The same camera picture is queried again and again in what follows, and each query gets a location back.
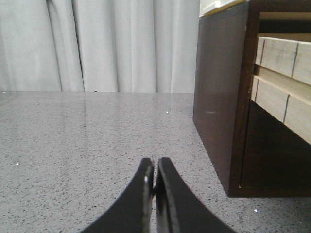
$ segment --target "dark wooden cabinet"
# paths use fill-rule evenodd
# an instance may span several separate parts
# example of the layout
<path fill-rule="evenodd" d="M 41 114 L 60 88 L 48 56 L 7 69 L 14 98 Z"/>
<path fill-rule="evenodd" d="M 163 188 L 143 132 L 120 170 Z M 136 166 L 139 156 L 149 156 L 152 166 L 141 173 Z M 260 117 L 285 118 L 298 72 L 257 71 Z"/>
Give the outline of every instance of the dark wooden cabinet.
<path fill-rule="evenodd" d="M 250 100 L 258 34 L 311 33 L 309 14 L 250 0 L 200 19 L 193 121 L 228 196 L 311 196 L 311 146 Z"/>

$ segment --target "white curtain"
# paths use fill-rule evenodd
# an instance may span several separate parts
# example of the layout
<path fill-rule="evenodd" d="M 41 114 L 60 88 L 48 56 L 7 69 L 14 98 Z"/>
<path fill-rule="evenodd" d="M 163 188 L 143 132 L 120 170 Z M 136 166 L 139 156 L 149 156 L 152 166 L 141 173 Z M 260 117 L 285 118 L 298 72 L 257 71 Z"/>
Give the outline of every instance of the white curtain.
<path fill-rule="evenodd" d="M 0 0 L 0 89 L 193 93 L 199 0 Z"/>

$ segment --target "black plastic piece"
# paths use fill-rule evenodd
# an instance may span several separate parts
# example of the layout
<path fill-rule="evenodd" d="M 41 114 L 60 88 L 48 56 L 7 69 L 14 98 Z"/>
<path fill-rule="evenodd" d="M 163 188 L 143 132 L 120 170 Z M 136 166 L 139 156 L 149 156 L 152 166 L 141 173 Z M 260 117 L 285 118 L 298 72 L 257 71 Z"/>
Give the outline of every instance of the black plastic piece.
<path fill-rule="evenodd" d="M 154 165 L 143 158 L 116 202 L 81 233 L 149 233 Z"/>
<path fill-rule="evenodd" d="M 156 180 L 158 233 L 234 233 L 191 192 L 169 158 L 158 162 Z"/>

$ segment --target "granite countertop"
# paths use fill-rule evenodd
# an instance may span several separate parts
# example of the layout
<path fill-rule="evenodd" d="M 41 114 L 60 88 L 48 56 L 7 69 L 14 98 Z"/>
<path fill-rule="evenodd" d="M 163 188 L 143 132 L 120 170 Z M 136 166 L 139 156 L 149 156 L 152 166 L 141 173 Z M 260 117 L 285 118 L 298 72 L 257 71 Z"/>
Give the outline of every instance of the granite countertop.
<path fill-rule="evenodd" d="M 311 232 L 311 198 L 226 197 L 192 108 L 192 94 L 1 92 L 0 232 L 79 232 L 115 201 L 142 157 L 170 157 L 238 232 Z"/>

